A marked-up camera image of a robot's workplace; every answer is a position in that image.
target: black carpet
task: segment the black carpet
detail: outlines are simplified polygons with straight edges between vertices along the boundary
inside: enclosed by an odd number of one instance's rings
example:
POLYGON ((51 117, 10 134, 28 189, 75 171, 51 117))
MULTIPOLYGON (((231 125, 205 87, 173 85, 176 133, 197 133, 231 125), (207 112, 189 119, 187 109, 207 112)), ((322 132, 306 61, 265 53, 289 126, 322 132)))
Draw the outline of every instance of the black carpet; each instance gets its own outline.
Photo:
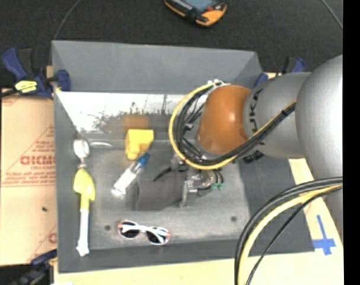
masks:
MULTIPOLYGON (((343 30, 320 0, 223 0, 227 13, 212 28, 180 19, 163 0, 82 0, 57 34, 77 1, 0 0, 0 86, 14 81, 1 61, 7 49, 32 48, 34 68, 45 67, 55 35, 57 39, 253 50, 267 72, 280 71, 287 56, 301 57, 306 70, 312 71, 343 53, 343 30)), ((325 1, 342 22, 343 0, 325 1)), ((0 284, 8 284, 27 269, 0 268, 0 284)))

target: yellow cable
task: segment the yellow cable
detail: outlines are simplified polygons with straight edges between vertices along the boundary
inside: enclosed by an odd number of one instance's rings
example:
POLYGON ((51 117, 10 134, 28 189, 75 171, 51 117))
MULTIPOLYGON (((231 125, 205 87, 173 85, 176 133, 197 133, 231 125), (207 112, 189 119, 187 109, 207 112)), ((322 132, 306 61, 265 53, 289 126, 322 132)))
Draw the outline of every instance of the yellow cable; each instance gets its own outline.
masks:
MULTIPOLYGON (((199 88, 196 88, 195 90, 193 90, 192 92, 188 93, 176 106, 176 108, 173 110, 172 116, 170 118, 169 121, 169 128, 168 128, 168 135, 169 135, 169 141, 172 145, 173 150, 175 151, 175 153, 183 160, 185 161, 188 165, 190 165, 193 168, 196 169, 200 169, 200 170, 214 170, 214 169, 218 169, 221 168, 223 166, 225 166, 226 164, 230 163, 231 161, 233 161, 237 156, 234 155, 226 160, 221 161, 220 163, 217 164, 213 164, 210 166, 203 166, 202 164, 197 164, 194 163, 192 161, 190 161, 188 158, 185 157, 185 155, 183 153, 180 152, 179 148, 176 145, 175 139, 173 137, 173 123, 175 121, 176 115, 179 112, 179 109, 183 106, 183 104, 188 101, 190 98, 192 98, 195 94, 197 94, 198 92, 205 90, 207 88, 210 87, 210 84, 205 84, 202 85, 199 88)), ((289 106, 291 106, 292 104, 294 104, 296 102, 296 100, 294 100, 293 102, 291 102, 289 105, 287 105, 284 109, 287 109, 289 106)), ((262 126, 249 140, 251 140, 252 138, 254 138, 257 134, 259 134, 273 119, 277 118, 282 111, 280 111, 277 115, 275 115, 275 117, 273 117, 271 120, 269 120, 264 126, 262 126)))
POLYGON ((335 185, 335 186, 332 186, 329 188, 323 188, 323 189, 318 189, 318 190, 313 190, 311 192, 307 192, 307 193, 300 195, 288 202, 285 202, 284 204, 276 207, 274 210, 272 210, 270 213, 268 213, 268 215, 266 215, 256 225, 256 227, 251 231, 251 233, 246 241, 246 244, 242 250, 241 259, 239 260, 239 265, 238 265, 238 267, 239 267, 238 284, 246 284, 252 267, 250 269, 247 269, 247 267, 245 267, 246 269, 244 269, 243 262, 245 261, 245 259, 248 258, 249 252, 250 252, 255 240, 257 239, 258 235, 262 232, 262 230, 266 227, 266 225, 269 222, 271 222, 275 217, 277 217, 280 213, 284 212, 285 210, 290 209, 293 206, 296 206, 298 204, 302 204, 320 193, 324 193, 324 192, 330 191, 332 189, 336 189, 340 186, 342 186, 342 184, 335 185))

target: sunglasses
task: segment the sunglasses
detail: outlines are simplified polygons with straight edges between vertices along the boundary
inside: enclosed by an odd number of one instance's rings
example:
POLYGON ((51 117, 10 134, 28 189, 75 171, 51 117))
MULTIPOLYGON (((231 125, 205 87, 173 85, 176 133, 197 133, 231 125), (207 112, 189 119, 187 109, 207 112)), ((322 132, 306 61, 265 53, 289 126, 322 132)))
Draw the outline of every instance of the sunglasses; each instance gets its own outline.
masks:
POLYGON ((129 240, 135 239, 140 232, 143 232, 152 245, 167 244, 171 236, 164 227, 147 227, 130 220, 120 221, 117 229, 120 236, 129 240))

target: cardboard box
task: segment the cardboard box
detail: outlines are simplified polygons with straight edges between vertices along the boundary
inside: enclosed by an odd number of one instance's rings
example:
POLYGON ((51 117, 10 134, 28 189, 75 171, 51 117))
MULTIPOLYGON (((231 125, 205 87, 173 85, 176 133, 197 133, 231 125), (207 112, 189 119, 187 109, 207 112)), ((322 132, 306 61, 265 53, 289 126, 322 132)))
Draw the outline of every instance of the cardboard box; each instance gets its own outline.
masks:
POLYGON ((15 94, 1 103, 0 266, 56 248, 53 101, 15 94))

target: handheld device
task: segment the handheld device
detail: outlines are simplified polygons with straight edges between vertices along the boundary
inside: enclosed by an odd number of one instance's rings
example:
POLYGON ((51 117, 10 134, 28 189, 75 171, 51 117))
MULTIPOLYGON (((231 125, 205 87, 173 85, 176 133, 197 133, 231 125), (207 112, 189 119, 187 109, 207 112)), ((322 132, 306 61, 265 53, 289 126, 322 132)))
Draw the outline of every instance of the handheld device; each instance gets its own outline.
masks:
POLYGON ((165 0, 165 4, 181 17, 201 26, 211 26, 226 12, 227 5, 219 0, 165 0))

